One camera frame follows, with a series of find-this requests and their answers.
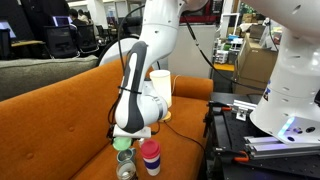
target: pink cup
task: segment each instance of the pink cup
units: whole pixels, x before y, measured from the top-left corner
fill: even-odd
[[[156,176],[160,172],[160,144],[152,139],[141,145],[141,155],[148,173]]]

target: blue light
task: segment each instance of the blue light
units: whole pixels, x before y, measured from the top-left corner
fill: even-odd
[[[278,136],[284,135],[284,133],[289,129],[289,127],[293,122],[294,122],[294,117],[289,118],[288,121],[281,128],[281,130],[278,132]]]

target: couch armrest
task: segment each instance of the couch armrest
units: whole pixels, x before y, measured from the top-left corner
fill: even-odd
[[[191,76],[171,75],[173,96],[208,101],[213,92],[213,80]]]

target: orange couch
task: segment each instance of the orange couch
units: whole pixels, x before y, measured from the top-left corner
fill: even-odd
[[[114,61],[0,102],[0,179],[117,179],[117,151],[106,133],[121,79],[120,62]],[[212,80],[178,77],[170,108],[168,124],[203,146],[212,90]],[[165,124],[152,138],[161,144],[161,171],[148,175],[135,143],[140,179],[197,178],[203,157],[197,144]]]

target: gray couch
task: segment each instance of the gray couch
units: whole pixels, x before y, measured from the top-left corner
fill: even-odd
[[[75,76],[97,66],[98,58],[0,61],[0,101]]]

